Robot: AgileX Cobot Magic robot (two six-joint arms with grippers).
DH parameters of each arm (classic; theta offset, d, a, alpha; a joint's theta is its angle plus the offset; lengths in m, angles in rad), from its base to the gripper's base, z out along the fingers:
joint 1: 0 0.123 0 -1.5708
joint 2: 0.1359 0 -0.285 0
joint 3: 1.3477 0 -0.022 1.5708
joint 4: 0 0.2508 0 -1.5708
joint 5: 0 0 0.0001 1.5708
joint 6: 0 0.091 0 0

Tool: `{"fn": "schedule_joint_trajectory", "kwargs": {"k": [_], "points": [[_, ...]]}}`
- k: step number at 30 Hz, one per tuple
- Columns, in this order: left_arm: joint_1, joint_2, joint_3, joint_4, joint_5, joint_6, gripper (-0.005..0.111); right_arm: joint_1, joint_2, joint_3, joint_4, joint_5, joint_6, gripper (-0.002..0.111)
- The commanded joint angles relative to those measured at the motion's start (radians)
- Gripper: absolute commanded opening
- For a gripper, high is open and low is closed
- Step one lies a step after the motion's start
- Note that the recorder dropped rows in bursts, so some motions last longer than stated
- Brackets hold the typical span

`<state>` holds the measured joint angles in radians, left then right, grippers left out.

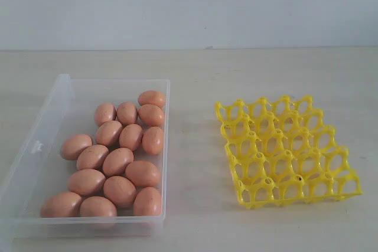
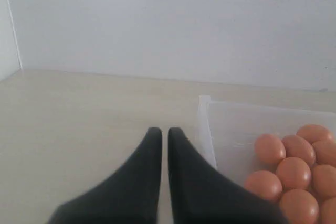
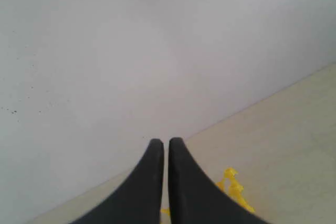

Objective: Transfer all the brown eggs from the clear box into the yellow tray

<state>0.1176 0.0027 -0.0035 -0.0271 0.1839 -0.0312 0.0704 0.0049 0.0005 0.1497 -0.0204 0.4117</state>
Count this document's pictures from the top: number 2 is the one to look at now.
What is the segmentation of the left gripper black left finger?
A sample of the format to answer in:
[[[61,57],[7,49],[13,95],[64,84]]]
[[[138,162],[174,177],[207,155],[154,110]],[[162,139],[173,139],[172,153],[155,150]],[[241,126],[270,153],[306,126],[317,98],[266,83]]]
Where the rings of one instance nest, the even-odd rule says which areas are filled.
[[[49,223],[157,223],[162,168],[162,131],[143,140],[111,176],[60,205]]]

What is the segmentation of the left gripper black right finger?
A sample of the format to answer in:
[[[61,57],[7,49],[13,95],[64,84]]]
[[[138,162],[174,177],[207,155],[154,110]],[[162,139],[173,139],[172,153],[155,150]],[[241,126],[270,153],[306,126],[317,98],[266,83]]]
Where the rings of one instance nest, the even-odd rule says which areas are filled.
[[[168,131],[168,171],[174,223],[288,223],[276,204],[215,170],[179,127]]]

